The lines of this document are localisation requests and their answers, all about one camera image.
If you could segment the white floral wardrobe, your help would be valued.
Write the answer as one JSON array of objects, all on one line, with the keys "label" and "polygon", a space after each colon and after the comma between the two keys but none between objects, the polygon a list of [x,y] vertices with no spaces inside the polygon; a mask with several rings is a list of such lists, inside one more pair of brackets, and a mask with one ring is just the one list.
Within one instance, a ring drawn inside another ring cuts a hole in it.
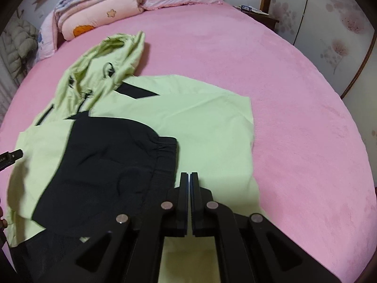
[{"label": "white floral wardrobe", "polygon": [[275,31],[302,52],[344,101],[376,156],[376,28],[356,0],[270,0]]}]

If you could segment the beige puffer coat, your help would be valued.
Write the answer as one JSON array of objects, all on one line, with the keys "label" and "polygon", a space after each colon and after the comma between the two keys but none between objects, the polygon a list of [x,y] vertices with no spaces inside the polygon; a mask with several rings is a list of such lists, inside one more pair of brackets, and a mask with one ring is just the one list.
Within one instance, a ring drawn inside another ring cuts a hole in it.
[{"label": "beige puffer coat", "polygon": [[1,33],[1,57],[12,79],[19,85],[28,73],[38,49],[38,32],[30,22],[11,19]]}]

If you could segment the dark wooden nightstand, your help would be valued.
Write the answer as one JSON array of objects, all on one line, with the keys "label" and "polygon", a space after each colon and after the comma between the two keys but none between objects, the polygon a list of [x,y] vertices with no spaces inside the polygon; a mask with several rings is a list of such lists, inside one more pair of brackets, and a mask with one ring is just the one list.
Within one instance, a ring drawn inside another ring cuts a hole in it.
[{"label": "dark wooden nightstand", "polygon": [[241,11],[242,13],[248,15],[249,17],[253,18],[255,21],[258,21],[259,23],[263,24],[272,31],[275,30],[276,25],[279,23],[279,20],[273,18],[269,14],[265,15],[256,12],[248,12],[246,10],[242,10],[240,6],[235,6],[235,8]]}]

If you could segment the white cartoon cushion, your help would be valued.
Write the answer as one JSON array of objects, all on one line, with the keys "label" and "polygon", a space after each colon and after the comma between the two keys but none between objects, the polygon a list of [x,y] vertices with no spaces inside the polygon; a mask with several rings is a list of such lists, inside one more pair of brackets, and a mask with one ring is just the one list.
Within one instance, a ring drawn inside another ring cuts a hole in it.
[{"label": "white cartoon cushion", "polygon": [[37,62],[50,58],[57,51],[57,35],[58,28],[55,18],[55,11],[52,11],[48,14],[48,16],[46,16],[39,30],[37,38]]}]

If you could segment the folded pink cartoon quilt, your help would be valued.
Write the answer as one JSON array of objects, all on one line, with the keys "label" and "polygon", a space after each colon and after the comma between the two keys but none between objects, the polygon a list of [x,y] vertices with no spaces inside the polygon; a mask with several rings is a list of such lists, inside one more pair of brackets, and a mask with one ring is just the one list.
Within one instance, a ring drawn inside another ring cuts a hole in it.
[{"label": "folded pink cartoon quilt", "polygon": [[67,41],[143,12],[141,0],[60,0],[52,11],[52,35]]}]

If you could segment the green and black hooded jacket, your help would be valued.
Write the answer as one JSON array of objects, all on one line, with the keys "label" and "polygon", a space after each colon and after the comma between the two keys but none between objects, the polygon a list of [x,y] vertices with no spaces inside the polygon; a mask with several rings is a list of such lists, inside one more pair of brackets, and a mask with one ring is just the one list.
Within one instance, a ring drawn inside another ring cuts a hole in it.
[{"label": "green and black hooded jacket", "polygon": [[180,75],[135,76],[144,38],[115,34],[88,50],[18,136],[7,236],[24,282],[118,215],[144,221],[183,172],[235,213],[260,211],[250,99]]}]

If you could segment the pink fleece bed sheet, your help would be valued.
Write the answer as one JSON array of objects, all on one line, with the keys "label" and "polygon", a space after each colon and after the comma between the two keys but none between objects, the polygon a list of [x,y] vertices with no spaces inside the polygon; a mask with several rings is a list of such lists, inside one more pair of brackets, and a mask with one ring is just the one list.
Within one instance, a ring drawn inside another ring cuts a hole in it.
[{"label": "pink fleece bed sheet", "polygon": [[251,99],[263,210],[341,281],[356,281],[376,250],[376,194],[358,128],[310,60],[226,3],[144,12],[65,43],[19,87],[1,125],[1,151],[14,148],[77,58],[110,35],[139,31],[146,35],[139,75],[184,75]]}]

